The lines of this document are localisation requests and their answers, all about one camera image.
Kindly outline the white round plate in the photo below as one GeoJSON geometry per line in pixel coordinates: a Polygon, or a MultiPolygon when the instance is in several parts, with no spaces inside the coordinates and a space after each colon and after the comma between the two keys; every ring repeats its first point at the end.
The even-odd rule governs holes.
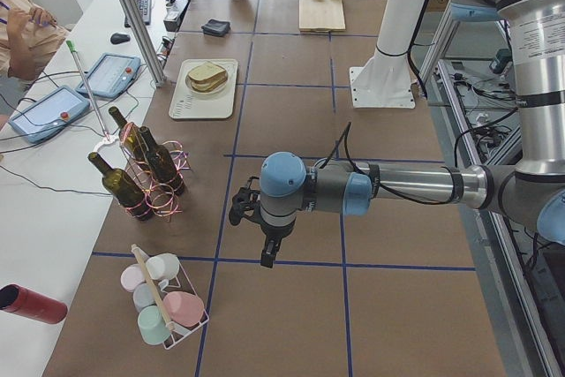
{"type": "Polygon", "coordinates": [[[228,73],[227,72],[220,72],[216,73],[209,79],[197,81],[196,79],[191,79],[189,76],[186,76],[185,82],[186,85],[196,93],[210,93],[216,90],[218,87],[224,85],[228,80],[228,73]]]}

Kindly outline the bread slice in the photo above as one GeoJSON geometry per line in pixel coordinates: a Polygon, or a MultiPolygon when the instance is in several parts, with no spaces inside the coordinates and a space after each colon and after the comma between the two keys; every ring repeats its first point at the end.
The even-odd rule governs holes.
{"type": "Polygon", "coordinates": [[[217,79],[226,78],[227,76],[228,73],[223,67],[209,61],[192,68],[187,73],[187,78],[197,84],[208,83],[217,79]]]}
{"type": "Polygon", "coordinates": [[[222,87],[227,81],[228,81],[227,77],[211,79],[206,82],[196,82],[190,79],[190,87],[192,90],[198,93],[210,93],[216,90],[218,87],[222,87]]]}

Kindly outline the white cup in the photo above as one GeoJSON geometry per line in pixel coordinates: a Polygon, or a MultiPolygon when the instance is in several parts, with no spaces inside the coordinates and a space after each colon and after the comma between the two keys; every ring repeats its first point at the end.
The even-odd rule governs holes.
{"type": "Polygon", "coordinates": [[[147,271],[153,280],[174,279],[180,269],[180,261],[173,253],[161,253],[148,258],[147,271]]]}

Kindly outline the grey cup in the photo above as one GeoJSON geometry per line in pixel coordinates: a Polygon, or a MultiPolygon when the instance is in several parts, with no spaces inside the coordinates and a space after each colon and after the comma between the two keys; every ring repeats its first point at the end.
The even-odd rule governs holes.
{"type": "Polygon", "coordinates": [[[140,313],[146,307],[155,305],[152,291],[150,290],[147,283],[141,283],[134,289],[132,293],[132,300],[134,307],[138,313],[140,313]]]}

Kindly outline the mint green cup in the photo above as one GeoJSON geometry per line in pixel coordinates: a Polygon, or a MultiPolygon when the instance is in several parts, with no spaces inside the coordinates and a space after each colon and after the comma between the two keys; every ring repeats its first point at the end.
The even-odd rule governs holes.
{"type": "Polygon", "coordinates": [[[162,344],[171,336],[156,305],[143,308],[138,314],[137,324],[143,341],[149,345],[162,344]]]}

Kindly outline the pink lilac cup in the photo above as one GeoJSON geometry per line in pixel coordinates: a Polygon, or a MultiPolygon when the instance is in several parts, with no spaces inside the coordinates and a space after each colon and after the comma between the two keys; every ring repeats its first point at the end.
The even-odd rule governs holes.
{"type": "Polygon", "coordinates": [[[145,277],[138,264],[131,264],[120,275],[122,288],[130,293],[133,293],[145,281],[145,277]]]}

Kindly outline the green wine bottle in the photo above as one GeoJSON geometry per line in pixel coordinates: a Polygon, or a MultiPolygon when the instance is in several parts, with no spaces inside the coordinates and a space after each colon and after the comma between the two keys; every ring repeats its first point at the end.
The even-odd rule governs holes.
{"type": "Polygon", "coordinates": [[[128,213],[140,221],[154,216],[147,204],[145,192],[122,169],[112,168],[98,153],[91,152],[88,160],[101,172],[102,185],[128,213]]]}
{"type": "Polygon", "coordinates": [[[168,185],[176,195],[182,195],[185,191],[185,183],[169,150],[156,142],[146,126],[139,128],[139,135],[141,146],[144,147],[144,156],[154,179],[158,183],[168,185]]]}
{"type": "Polygon", "coordinates": [[[119,130],[119,139],[125,152],[131,157],[141,170],[149,171],[144,156],[144,147],[139,141],[139,127],[125,119],[116,106],[109,108],[109,114],[114,119],[119,130]]]}

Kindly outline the front green wine bottle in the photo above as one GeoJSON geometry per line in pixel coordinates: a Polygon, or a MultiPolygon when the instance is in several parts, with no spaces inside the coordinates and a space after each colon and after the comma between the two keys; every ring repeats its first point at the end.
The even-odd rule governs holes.
{"type": "Polygon", "coordinates": [[[102,185],[128,213],[140,221],[154,216],[147,204],[145,192],[122,169],[112,168],[98,153],[91,152],[88,160],[101,172],[102,185]]]}

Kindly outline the grey folded cloth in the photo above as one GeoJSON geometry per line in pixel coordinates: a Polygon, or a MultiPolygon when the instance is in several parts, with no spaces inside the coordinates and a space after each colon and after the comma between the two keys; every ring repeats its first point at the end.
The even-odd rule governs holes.
{"type": "Polygon", "coordinates": [[[202,32],[206,35],[223,37],[230,31],[230,22],[210,19],[206,24],[201,26],[201,29],[202,32]]]}

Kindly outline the wooden cutting board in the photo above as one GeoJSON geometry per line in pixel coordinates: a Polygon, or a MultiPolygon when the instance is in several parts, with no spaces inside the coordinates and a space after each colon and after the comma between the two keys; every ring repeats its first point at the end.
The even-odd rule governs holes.
{"type": "Polygon", "coordinates": [[[342,32],[346,29],[343,0],[299,0],[301,32],[342,32]]]}

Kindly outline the far teach pendant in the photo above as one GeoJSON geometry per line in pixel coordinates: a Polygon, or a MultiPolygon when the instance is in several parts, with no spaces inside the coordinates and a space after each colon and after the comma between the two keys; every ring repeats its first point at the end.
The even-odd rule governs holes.
{"type": "Polygon", "coordinates": [[[139,57],[104,53],[86,73],[93,95],[116,99],[135,79],[140,66],[139,57]]]}

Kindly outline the teach pendant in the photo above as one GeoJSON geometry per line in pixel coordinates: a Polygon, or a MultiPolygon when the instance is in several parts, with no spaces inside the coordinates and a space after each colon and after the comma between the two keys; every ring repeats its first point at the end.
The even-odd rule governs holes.
{"type": "Polygon", "coordinates": [[[104,53],[86,73],[93,95],[116,99],[135,79],[140,66],[139,57],[104,53]]]}
{"type": "Polygon", "coordinates": [[[17,112],[9,119],[9,126],[29,143],[38,144],[50,139],[69,123],[88,111],[90,101],[68,86],[61,86],[17,112]]]}

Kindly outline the near teach pendant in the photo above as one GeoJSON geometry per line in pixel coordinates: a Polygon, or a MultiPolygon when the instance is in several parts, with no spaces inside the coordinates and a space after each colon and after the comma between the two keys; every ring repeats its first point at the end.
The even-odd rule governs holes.
{"type": "Polygon", "coordinates": [[[29,143],[38,144],[50,139],[69,123],[88,111],[90,101],[68,86],[61,86],[17,112],[9,119],[9,126],[29,143]]]}

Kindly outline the seated person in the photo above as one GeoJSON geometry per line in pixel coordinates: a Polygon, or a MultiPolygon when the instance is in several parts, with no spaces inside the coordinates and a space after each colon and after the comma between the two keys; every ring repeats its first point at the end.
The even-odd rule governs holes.
{"type": "Polygon", "coordinates": [[[36,79],[69,35],[32,0],[1,0],[1,74],[36,79]]]}

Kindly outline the aluminium frame post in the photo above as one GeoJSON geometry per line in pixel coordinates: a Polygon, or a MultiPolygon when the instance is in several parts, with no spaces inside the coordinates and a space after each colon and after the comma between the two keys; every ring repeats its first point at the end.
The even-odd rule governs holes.
{"type": "Polygon", "coordinates": [[[166,77],[162,70],[161,63],[154,51],[154,45],[143,22],[141,14],[138,10],[135,0],[119,0],[124,15],[127,17],[139,50],[145,59],[148,70],[152,76],[156,87],[162,87],[166,81],[166,77]]]}

